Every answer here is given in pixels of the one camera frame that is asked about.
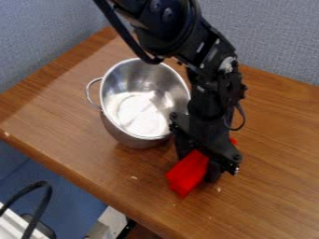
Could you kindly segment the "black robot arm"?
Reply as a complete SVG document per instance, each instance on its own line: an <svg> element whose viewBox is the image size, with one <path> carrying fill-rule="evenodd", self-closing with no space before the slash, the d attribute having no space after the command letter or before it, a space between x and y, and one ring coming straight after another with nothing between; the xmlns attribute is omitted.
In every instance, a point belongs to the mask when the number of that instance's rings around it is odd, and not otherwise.
<svg viewBox="0 0 319 239"><path fill-rule="evenodd" d="M243 156L230 134L234 115L243 114L240 101L247 85L239 71L235 47L204 19L198 0L92 0L123 41L150 64L176 58L191 81L186 113L170 114L179 157L198 150L208 157L204 179L235 175Z"/></svg>

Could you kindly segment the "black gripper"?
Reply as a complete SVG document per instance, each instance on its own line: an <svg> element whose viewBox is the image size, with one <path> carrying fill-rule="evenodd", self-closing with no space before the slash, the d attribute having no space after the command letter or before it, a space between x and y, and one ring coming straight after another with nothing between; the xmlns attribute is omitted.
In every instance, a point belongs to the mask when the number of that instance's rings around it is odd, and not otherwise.
<svg viewBox="0 0 319 239"><path fill-rule="evenodd" d="M179 159L182 160L192 149L198 149L211 160L204 176L207 182L215 183L224 172L235 176L239 173L243 156L231 141L223 119L206 120L172 112L170 120Z"/></svg>

